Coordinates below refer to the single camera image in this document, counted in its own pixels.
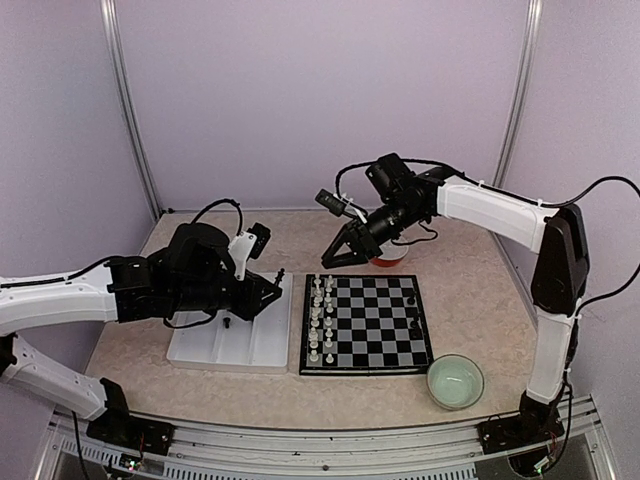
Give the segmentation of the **black bishop piece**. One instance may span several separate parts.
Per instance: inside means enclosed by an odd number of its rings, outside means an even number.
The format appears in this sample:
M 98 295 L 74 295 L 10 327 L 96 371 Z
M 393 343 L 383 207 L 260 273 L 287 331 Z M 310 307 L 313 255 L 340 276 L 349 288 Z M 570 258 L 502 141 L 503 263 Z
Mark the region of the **black bishop piece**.
M 278 271 L 278 273 L 277 273 L 277 275 L 276 275 L 276 278 L 275 278 L 275 280 L 274 280 L 274 285 L 275 285 L 276 287 L 278 287 L 278 288 L 280 288 L 280 287 L 281 287 L 281 283 L 282 283 L 282 281 L 283 281 L 283 279 L 284 279 L 284 276 L 285 276 L 285 269 L 284 269 L 284 268 L 281 268 L 281 269 Z

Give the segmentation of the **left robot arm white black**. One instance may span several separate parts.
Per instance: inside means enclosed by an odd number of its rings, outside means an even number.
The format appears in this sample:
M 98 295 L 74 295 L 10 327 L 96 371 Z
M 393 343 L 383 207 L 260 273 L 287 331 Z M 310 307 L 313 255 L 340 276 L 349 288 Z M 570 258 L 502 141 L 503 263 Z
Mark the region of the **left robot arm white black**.
M 109 256 L 76 272 L 1 283 L 1 380 L 71 410 L 121 445 L 140 434 L 122 388 L 76 372 L 42 354 L 21 331 L 74 322 L 130 323 L 157 318 L 169 325 L 182 312 L 212 319 L 225 310 L 254 320 L 282 289 L 248 270 L 269 242 L 261 223 L 234 237 L 195 217 L 169 244 L 144 256 Z

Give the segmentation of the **black white chessboard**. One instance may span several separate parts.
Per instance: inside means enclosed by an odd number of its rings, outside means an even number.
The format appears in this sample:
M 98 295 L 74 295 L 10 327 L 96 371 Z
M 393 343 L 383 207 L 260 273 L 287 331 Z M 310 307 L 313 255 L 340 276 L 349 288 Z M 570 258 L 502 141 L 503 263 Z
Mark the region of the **black white chessboard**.
M 305 297 L 300 342 L 299 373 L 303 376 L 373 376 L 417 375 L 425 373 L 434 362 L 428 325 L 418 279 L 414 275 L 332 275 L 334 278 L 334 319 L 331 327 L 324 325 L 325 282 L 329 275 L 319 274 L 320 289 L 314 287 L 316 274 L 305 277 Z M 323 302 L 313 305 L 313 297 L 321 294 Z M 407 298 L 416 296 L 416 304 L 409 306 Z M 318 343 L 309 342 L 311 310 L 320 307 L 320 326 L 316 329 Z M 411 330 L 409 323 L 417 319 L 419 330 Z M 325 330 L 332 328 L 332 338 Z M 325 348 L 325 341 L 334 345 Z M 309 354 L 315 349 L 319 359 L 312 363 Z M 334 356 L 334 363 L 326 363 L 326 355 Z

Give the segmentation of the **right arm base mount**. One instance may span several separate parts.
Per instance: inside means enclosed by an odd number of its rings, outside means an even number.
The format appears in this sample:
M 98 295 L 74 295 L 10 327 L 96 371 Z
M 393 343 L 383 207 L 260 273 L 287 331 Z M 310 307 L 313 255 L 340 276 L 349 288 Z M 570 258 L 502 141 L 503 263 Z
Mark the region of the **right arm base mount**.
M 558 411 L 547 407 L 491 418 L 480 422 L 476 429 L 485 455 L 518 449 L 565 434 Z

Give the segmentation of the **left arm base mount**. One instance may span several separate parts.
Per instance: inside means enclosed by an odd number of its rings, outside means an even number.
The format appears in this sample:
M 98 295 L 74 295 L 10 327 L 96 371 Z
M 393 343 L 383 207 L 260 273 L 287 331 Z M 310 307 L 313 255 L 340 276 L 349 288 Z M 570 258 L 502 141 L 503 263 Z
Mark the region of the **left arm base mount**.
M 168 422 L 131 415 L 108 409 L 89 422 L 87 436 L 105 443 L 135 450 L 139 453 L 166 456 L 175 432 Z

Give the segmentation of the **white plastic compartment tray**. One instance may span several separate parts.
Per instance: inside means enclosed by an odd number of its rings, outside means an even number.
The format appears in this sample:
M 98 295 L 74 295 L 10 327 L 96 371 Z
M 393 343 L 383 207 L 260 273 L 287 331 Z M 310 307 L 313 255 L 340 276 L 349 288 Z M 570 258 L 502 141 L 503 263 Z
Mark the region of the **white plastic compartment tray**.
M 283 290 L 254 321 L 221 310 L 209 323 L 202 312 L 181 312 L 167 350 L 168 362 L 182 369 L 234 373 L 285 374 L 288 371 L 293 275 L 286 273 Z M 231 318 L 229 329 L 224 317 Z

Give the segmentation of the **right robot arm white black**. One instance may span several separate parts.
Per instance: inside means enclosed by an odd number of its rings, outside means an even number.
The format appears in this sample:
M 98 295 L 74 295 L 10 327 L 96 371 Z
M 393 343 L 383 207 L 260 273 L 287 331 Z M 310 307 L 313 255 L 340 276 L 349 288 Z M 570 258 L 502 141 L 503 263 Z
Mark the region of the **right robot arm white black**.
M 633 191 L 638 186 L 624 176 L 608 175 L 568 200 L 547 202 L 474 180 L 434 159 L 389 153 L 359 166 L 382 204 L 366 213 L 342 194 L 341 181 L 351 166 L 336 174 L 332 192 L 317 194 L 317 203 L 334 216 L 349 219 L 322 254 L 324 268 L 365 264 L 381 255 L 383 244 L 434 218 L 482 228 L 527 251 L 530 271 L 524 277 L 529 282 L 537 338 L 532 371 L 511 433 L 520 443 L 535 442 L 549 429 L 568 386 L 583 310 L 622 294 L 639 277 L 634 270 L 620 286 L 595 296 L 587 294 L 591 258 L 578 203 L 607 182 L 623 183 Z

